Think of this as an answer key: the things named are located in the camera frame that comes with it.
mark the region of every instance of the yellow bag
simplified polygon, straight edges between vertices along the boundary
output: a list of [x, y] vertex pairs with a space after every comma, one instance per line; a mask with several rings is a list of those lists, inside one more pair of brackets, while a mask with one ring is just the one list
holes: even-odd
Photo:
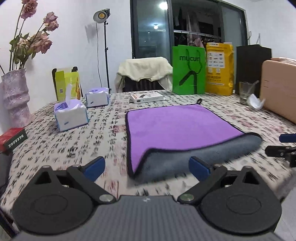
[[207, 43], [207, 81], [205, 91], [232, 95], [234, 79], [233, 46]]

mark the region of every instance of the crumpled tissue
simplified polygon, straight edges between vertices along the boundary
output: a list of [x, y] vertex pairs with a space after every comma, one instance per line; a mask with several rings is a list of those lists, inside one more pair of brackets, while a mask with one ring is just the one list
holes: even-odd
[[264, 102], [265, 102], [265, 99], [263, 101], [260, 101], [260, 99], [258, 99], [254, 94], [251, 94], [247, 100], [248, 105], [253, 107], [253, 109], [255, 110], [262, 109]]

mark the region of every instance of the red box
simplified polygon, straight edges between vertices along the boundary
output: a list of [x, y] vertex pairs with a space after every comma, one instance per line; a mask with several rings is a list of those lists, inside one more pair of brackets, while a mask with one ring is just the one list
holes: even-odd
[[0, 151], [13, 150], [28, 139], [24, 128], [10, 128], [0, 136]]

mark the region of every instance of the white wall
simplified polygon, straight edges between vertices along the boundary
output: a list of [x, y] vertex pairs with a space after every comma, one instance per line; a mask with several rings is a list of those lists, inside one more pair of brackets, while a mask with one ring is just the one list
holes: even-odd
[[273, 57], [296, 59], [296, 8], [288, 0], [262, 0], [252, 5], [256, 15], [250, 29], [252, 43], [261, 33], [261, 45], [271, 48]]
[[[51, 0], [38, 1], [37, 13], [25, 21], [22, 33], [34, 34], [40, 27], [46, 13], [53, 11], [59, 18], [59, 28], [50, 34], [53, 45], [46, 54], [38, 53], [26, 64], [27, 84], [31, 100], [31, 112], [56, 101], [52, 69], [77, 66], [82, 90], [100, 86], [97, 70], [97, 36], [93, 14], [110, 8], [111, 16], [107, 26], [107, 46], [109, 47], [109, 76], [112, 92], [114, 79], [120, 62], [131, 58], [131, 27], [129, 0]], [[0, 64], [5, 72], [9, 69], [9, 42], [13, 38], [21, 0], [6, 0], [0, 6]], [[99, 69], [103, 87], [107, 87], [104, 25], [98, 24]], [[0, 91], [0, 134], [9, 128], [7, 111], [3, 108], [3, 94]]]

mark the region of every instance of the studio light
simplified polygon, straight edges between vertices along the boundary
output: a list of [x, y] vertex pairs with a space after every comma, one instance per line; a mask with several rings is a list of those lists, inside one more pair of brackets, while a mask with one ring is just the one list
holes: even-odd
[[94, 21], [97, 23], [103, 23], [107, 20], [109, 16], [110, 16], [110, 9], [103, 9], [103, 10], [97, 11], [94, 14]]
[[159, 7], [160, 7], [162, 10], [167, 10], [167, 9], [168, 9], [168, 3], [166, 3], [166, 2], [162, 2], [161, 4], [159, 4]]
[[110, 9], [109, 8], [97, 11], [94, 14], [94, 21], [96, 23], [104, 23], [106, 74], [107, 74], [108, 89], [109, 89], [109, 93], [110, 93], [111, 89], [110, 89], [110, 83], [109, 83], [108, 56], [107, 56], [108, 48], [107, 48], [107, 41], [106, 41], [106, 25], [108, 25], [107, 18], [109, 16], [110, 16]]

